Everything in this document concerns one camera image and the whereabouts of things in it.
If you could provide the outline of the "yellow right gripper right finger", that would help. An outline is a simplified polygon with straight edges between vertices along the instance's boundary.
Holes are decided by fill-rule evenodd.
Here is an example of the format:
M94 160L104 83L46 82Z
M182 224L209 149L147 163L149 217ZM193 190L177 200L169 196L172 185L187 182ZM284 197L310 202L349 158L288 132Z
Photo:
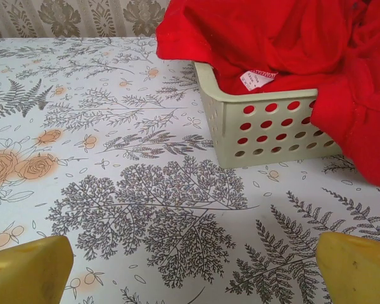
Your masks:
M316 261L333 303L380 304L379 241L325 232Z

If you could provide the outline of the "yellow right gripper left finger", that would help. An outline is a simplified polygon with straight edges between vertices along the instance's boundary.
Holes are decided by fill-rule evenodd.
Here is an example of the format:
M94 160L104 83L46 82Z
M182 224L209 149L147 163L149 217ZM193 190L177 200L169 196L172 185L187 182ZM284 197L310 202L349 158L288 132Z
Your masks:
M58 304L73 266L65 236L0 250L0 304Z

